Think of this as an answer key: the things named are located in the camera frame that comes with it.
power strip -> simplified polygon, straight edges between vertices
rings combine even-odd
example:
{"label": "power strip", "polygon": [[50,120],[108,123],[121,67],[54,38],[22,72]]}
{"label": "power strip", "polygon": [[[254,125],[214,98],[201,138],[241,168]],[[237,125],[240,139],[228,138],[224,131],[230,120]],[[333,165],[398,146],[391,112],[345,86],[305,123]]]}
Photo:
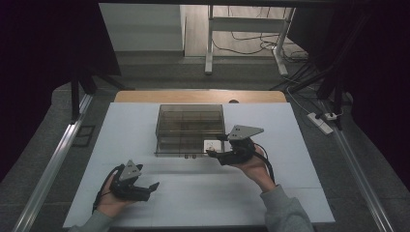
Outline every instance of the power strip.
{"label": "power strip", "polygon": [[315,113],[309,113],[307,117],[311,120],[311,122],[316,125],[322,132],[326,135],[333,132],[333,130],[320,118],[316,119]]}
{"label": "power strip", "polygon": [[332,121],[332,120],[336,120],[337,116],[334,113],[326,113],[325,114],[326,120],[328,121]]}

black cable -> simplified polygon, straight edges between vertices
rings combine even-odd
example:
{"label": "black cable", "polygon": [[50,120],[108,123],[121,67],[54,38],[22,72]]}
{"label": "black cable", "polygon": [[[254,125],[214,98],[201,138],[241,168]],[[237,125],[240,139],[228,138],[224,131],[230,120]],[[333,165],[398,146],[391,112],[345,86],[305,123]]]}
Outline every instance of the black cable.
{"label": "black cable", "polygon": [[253,144],[256,145],[256,146],[258,146],[258,147],[260,147],[260,148],[263,150],[263,152],[265,153],[265,155],[266,155],[266,160],[269,160],[268,153],[266,152],[265,148],[263,148],[261,145],[259,145],[259,144],[257,144],[257,143],[253,143]]}
{"label": "black cable", "polygon": [[260,17],[262,15],[263,7],[260,7],[260,12],[256,17]]}
{"label": "black cable", "polygon": [[305,76],[301,76],[301,77],[298,78],[298,79],[304,79],[304,78],[307,78],[307,77],[311,76],[313,73],[317,73],[317,68],[316,68],[316,66],[315,66],[314,64],[311,64],[310,66],[312,67],[312,71],[309,72],[308,74],[306,74]]}
{"label": "black cable", "polygon": [[273,90],[275,90],[276,88],[278,88],[280,85],[283,85],[283,84],[286,84],[286,83],[288,83],[288,82],[291,82],[291,81],[294,81],[294,80],[299,79],[299,78],[301,77],[301,75],[306,72],[306,70],[304,70],[304,69],[308,69],[308,70],[310,69],[310,65],[311,65],[310,62],[304,63],[295,73],[293,73],[291,76],[289,76],[288,78],[286,78],[286,79],[285,79],[284,81],[282,81],[281,83],[279,83],[279,84],[275,85],[274,87],[270,88],[269,91],[273,91]]}
{"label": "black cable", "polygon": [[97,207],[99,206],[99,203],[100,203],[100,200],[101,200],[102,196],[104,196],[104,195],[106,195],[106,194],[108,194],[108,193],[111,192],[111,191],[109,191],[109,192],[107,192],[107,193],[105,193],[105,194],[102,194],[102,193],[103,193],[103,188],[105,187],[105,185],[106,185],[106,183],[108,182],[109,178],[112,176],[112,174],[113,174],[115,171],[117,171],[117,170],[120,169],[120,166],[114,167],[114,169],[112,169],[112,171],[110,171],[109,174],[108,174],[108,176],[105,178],[105,181],[103,181],[102,188],[101,188],[100,191],[97,193],[96,200],[95,200],[94,203],[93,203],[93,211],[91,212],[91,214],[93,214],[94,211],[97,210]]}
{"label": "black cable", "polygon": [[288,56],[288,55],[286,55],[286,52],[284,52],[284,49],[281,51],[282,52],[282,57],[283,57],[283,59],[285,59],[287,62],[290,62],[290,63],[299,63],[299,62],[306,62],[307,60],[308,60],[308,58],[306,57],[306,58],[295,58],[295,57],[292,57],[292,54],[294,54],[294,53],[297,53],[297,52],[305,52],[305,51],[303,51],[303,50],[301,50],[301,51],[293,51],[292,53],[290,53],[290,56]]}
{"label": "black cable", "polygon": [[307,71],[309,71],[310,69],[312,69],[312,68],[313,68],[313,65],[312,65],[312,64],[310,64],[309,66],[307,66],[307,69],[305,69],[305,70],[303,70],[301,73],[299,73],[298,76],[293,79],[293,81],[297,81],[297,80],[299,80],[299,79],[306,78],[306,77],[310,76],[312,73],[315,72],[315,69],[312,70],[311,72],[309,72],[309,73],[306,74],[306,75],[305,75],[305,73],[306,73]]}
{"label": "black cable", "polygon": [[262,44],[264,43],[264,44],[268,44],[267,46],[276,46],[277,44],[278,44],[278,38],[277,38],[277,41],[276,42],[270,42],[270,41],[264,41],[264,40],[262,40],[262,36],[260,36],[259,37],[259,40],[262,42]]}
{"label": "black cable", "polygon": [[312,104],[315,108],[317,108],[319,111],[320,111],[320,113],[318,113],[318,114],[316,114],[316,115],[322,115],[323,114],[323,109],[321,109],[319,106],[317,106],[313,101],[311,101],[310,99],[308,99],[307,97],[305,97],[305,96],[303,96],[303,95],[301,95],[301,94],[298,94],[297,93],[297,95],[299,95],[300,97],[302,97],[302,98],[304,98],[305,100],[307,100],[310,104]]}
{"label": "black cable", "polygon": [[238,41],[248,41],[248,40],[260,39],[260,38],[268,38],[268,37],[279,36],[279,34],[270,35],[270,36],[262,36],[263,33],[261,33],[261,36],[258,36],[258,37],[236,38],[236,37],[233,35],[233,32],[231,32],[231,34],[232,34],[233,39],[238,40]]}
{"label": "black cable", "polygon": [[235,53],[238,53],[238,54],[243,54],[243,55],[251,55],[251,54],[256,54],[256,53],[258,53],[258,52],[263,51],[263,50],[265,49],[265,47],[267,47],[267,46],[268,46],[268,45],[266,45],[265,47],[261,48],[260,50],[257,50],[257,51],[253,51],[253,52],[246,53],[246,52],[236,51],[236,50],[232,50],[232,49],[228,49],[228,48],[221,48],[221,47],[219,47],[219,46],[217,46],[217,45],[215,44],[214,40],[212,40],[212,44],[214,44],[214,46],[215,46],[217,49],[220,49],[220,50],[226,50],[226,51],[231,51],[231,52],[235,52]]}
{"label": "black cable", "polygon": [[301,119],[301,121],[308,127],[308,128],[320,128],[320,126],[322,126],[322,124],[324,124],[325,122],[323,121],[322,122],[322,124],[320,124],[319,126],[312,126],[311,124],[312,124],[312,122],[311,121],[309,121],[309,123],[307,123],[306,122],[306,115],[302,115],[302,112],[303,112],[303,109],[305,109],[304,108],[304,106],[305,106],[305,102],[303,102],[302,104],[299,104],[298,102],[296,102],[296,100],[292,97],[292,99],[293,99],[293,101],[297,104],[297,105],[299,105],[300,106],[300,110],[299,111],[297,111],[296,109],[295,109],[295,113],[297,112],[298,114],[299,114],[299,118]]}
{"label": "black cable", "polygon": [[260,155],[259,153],[257,153],[256,151],[252,151],[253,155],[260,158],[263,162],[265,162],[266,166],[268,167],[268,171],[269,171],[269,176],[271,177],[272,181],[276,184],[275,182],[275,175],[274,175],[274,169],[272,168],[271,163],[262,155]]}
{"label": "black cable", "polygon": [[287,9],[287,8],[284,8],[283,16],[282,16],[283,18],[284,18],[284,16],[286,15],[286,9]]}

transparent container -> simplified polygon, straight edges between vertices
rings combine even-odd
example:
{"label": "transparent container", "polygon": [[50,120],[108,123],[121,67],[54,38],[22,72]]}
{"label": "transparent container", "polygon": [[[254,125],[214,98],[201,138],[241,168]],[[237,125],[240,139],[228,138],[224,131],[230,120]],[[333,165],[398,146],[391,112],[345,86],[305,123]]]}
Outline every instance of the transparent container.
{"label": "transparent container", "polygon": [[206,156],[205,140],[225,134],[221,104],[162,104],[157,121],[157,157]]}

gray floor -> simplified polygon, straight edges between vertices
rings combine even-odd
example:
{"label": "gray floor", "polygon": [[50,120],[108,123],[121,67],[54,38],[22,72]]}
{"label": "gray floor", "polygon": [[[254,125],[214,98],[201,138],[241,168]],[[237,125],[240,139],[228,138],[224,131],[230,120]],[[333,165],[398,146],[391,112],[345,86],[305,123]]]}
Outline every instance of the gray floor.
{"label": "gray floor", "polygon": [[[122,65],[123,76],[117,79],[136,89],[268,90],[282,81],[272,58],[218,58],[211,76],[204,74],[203,58],[159,55],[141,57],[122,54],[119,56],[119,62]],[[294,73],[300,66],[299,63],[287,64],[290,73]],[[95,130],[89,143],[84,137],[76,138],[31,231],[64,231],[62,224],[93,151],[104,115],[118,92],[99,78],[95,80],[99,90],[82,124],[84,130]],[[312,90],[306,89],[299,93],[317,103]],[[304,110],[288,95],[286,97],[292,103],[308,151],[336,219],[335,223],[315,225],[316,231],[379,231],[334,136],[325,136],[315,128]],[[307,99],[298,95],[294,97],[308,111],[317,110]],[[343,131],[385,207],[395,231],[408,231],[410,193],[379,151],[354,124],[349,113],[349,104],[343,107]],[[70,114],[70,86],[65,85],[54,91],[53,104],[43,123],[13,170],[0,185],[0,231],[13,229],[70,121]]]}

white table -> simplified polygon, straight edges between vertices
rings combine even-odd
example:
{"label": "white table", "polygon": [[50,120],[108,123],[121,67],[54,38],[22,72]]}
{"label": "white table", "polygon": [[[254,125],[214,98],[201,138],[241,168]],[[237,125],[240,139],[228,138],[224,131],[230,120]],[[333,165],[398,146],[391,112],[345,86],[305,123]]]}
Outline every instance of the white table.
{"label": "white table", "polygon": [[[155,157],[159,108],[159,103],[111,104],[64,227],[81,225],[91,216],[106,175],[128,160],[144,164],[136,186],[160,185],[148,202],[130,205],[114,226],[263,225],[260,189],[240,170],[211,158]],[[267,150],[277,183],[299,198],[312,222],[335,221],[289,103],[224,104],[223,114],[226,131],[234,125],[263,128],[252,139]]]}

